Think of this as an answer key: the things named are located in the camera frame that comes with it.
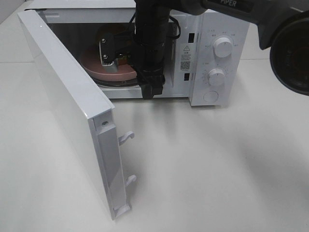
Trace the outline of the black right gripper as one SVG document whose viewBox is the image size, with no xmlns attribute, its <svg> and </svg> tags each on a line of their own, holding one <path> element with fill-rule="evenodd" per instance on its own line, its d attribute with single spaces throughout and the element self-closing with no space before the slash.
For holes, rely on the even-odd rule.
<svg viewBox="0 0 309 232">
<path fill-rule="evenodd" d="M 121 32 L 118 34 L 104 33 L 99 42 L 99 54 L 102 66 L 112 65 L 116 59 L 125 56 L 127 63 L 133 67 L 131 58 L 132 44 L 132 32 Z"/>
</svg>

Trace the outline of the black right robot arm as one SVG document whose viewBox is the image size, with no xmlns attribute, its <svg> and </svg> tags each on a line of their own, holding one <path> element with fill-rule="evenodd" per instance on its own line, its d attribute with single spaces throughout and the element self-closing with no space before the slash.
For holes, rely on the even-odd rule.
<svg viewBox="0 0 309 232">
<path fill-rule="evenodd" d="M 142 97 L 162 94 L 164 48 L 171 10 L 200 15 L 211 9 L 258 27 L 259 46 L 270 49 L 270 63 L 288 89 L 309 93 L 309 3 L 306 0 L 138 0 L 131 22 L 135 30 L 99 41 L 101 64 L 127 56 L 137 72 Z"/>
</svg>

